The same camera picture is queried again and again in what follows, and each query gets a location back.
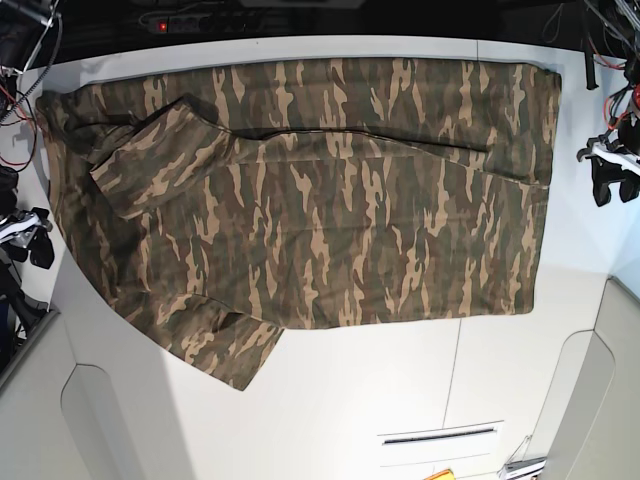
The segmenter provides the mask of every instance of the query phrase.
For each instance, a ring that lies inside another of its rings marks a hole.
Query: vent
[[[449,462],[491,455],[502,422],[445,430],[379,435],[380,466]]]

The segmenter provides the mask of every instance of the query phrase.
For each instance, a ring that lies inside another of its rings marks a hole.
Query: camouflage shirt
[[[104,299],[244,389],[284,328],[525,313],[558,75],[315,59],[45,92],[51,203]]]

